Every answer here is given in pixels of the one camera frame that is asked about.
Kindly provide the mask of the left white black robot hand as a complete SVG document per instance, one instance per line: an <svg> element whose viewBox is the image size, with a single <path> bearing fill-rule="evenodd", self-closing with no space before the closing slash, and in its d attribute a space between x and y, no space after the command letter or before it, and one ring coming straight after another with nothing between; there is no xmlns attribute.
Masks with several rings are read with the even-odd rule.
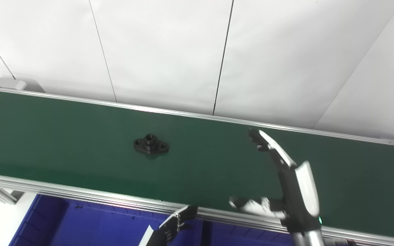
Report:
<svg viewBox="0 0 394 246"><path fill-rule="evenodd" d="M149 225L139 242L139 246L167 246L177 235L184 230L191 230L192 224L187 221L194 220L199 207L194 205L184 206L176 210L157 229Z"/></svg>

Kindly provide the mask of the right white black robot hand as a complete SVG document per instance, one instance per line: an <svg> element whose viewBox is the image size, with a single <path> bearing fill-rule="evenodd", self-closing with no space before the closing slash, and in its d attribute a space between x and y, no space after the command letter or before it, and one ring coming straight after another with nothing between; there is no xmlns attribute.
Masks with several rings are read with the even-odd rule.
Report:
<svg viewBox="0 0 394 246"><path fill-rule="evenodd" d="M267 197L231 197L230 205L245 213L279 219L289 233L321 230L319 199L310 163L304 161L297 164L262 130L250 128L249 137L257 150L269 153L277 167L283 198L272 200Z"/></svg>

